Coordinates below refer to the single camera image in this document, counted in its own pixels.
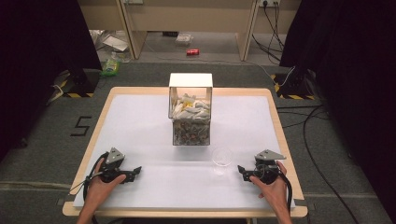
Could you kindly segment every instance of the yellow black tape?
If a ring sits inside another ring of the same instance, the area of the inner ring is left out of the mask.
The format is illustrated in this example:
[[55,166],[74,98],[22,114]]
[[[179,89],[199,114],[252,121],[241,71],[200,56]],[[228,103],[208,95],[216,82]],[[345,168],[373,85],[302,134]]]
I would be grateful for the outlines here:
[[274,88],[276,91],[276,95],[279,98],[283,99],[292,99],[292,100],[314,100],[314,96],[310,93],[309,87],[306,86],[307,90],[305,92],[292,92],[287,89],[285,86],[279,86],[279,83],[276,82],[276,75],[271,75],[272,80],[274,81]]
[[93,93],[65,92],[64,96],[65,97],[71,97],[71,98],[93,97]]

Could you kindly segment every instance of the black curtain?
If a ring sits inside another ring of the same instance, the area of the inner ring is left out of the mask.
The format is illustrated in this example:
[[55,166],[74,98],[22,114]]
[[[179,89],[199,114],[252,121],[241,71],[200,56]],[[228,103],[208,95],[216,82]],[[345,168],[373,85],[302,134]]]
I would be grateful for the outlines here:
[[323,102],[396,223],[395,52],[394,0],[303,0],[281,65],[317,73]]
[[77,0],[1,1],[0,159],[29,132],[64,70],[101,69]]

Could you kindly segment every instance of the glass box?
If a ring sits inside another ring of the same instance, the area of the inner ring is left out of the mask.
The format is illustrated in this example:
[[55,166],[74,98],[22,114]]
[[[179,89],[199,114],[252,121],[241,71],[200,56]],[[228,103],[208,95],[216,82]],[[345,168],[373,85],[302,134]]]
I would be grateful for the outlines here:
[[210,145],[213,81],[210,73],[172,73],[169,119],[174,146]]

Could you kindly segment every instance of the wooden table edge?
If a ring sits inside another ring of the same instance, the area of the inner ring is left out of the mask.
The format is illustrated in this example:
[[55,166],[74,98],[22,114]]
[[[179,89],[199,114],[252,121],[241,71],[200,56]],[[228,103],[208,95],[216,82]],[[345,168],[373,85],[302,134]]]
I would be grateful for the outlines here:
[[[105,105],[102,109],[102,113],[96,123],[93,131],[90,143],[87,146],[84,157],[78,168],[76,178],[73,182],[72,188],[79,184],[82,180],[84,173],[87,169],[88,161],[91,158],[92,151],[94,149],[95,142],[101,131],[101,127],[105,121],[106,114],[110,108],[111,102],[114,96],[118,94],[153,94],[153,95],[168,95],[168,87],[114,87],[111,89],[107,96]],[[279,120],[279,116],[276,111],[276,106],[272,93],[268,89],[256,89],[256,88],[213,88],[213,95],[257,95],[266,96],[270,106],[271,118],[274,123],[276,130],[276,138],[279,143],[281,153],[286,156],[286,160],[283,161],[287,172],[287,177],[293,188],[293,198],[298,200],[304,200],[304,195],[301,190],[300,182],[298,180],[294,164],[289,152],[289,147],[286,142],[286,137],[283,133],[282,126]],[[71,194],[76,194],[78,189],[72,190]],[[78,216],[80,209],[73,206],[73,202],[65,202],[63,207],[63,213],[65,216]],[[306,206],[296,206],[290,212],[291,217],[305,217],[308,210]],[[157,211],[141,211],[141,210],[98,210],[97,216],[103,217],[274,217],[273,211],[224,211],[224,210],[157,210]]]

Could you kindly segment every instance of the hazard tape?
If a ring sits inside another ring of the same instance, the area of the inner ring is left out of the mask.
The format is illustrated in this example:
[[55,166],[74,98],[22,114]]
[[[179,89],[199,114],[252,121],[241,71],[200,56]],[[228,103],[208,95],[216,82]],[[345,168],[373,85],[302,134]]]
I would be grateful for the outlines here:
[[71,97],[71,98],[93,97],[93,93],[66,92],[64,93],[64,97]]
[[282,86],[279,86],[278,83],[276,82],[276,75],[271,75],[271,79],[274,81],[274,88],[275,88],[276,96],[279,98],[292,99],[292,100],[315,100],[314,96],[309,93],[308,94],[290,94],[290,93],[286,94],[284,92],[285,88],[282,88]]

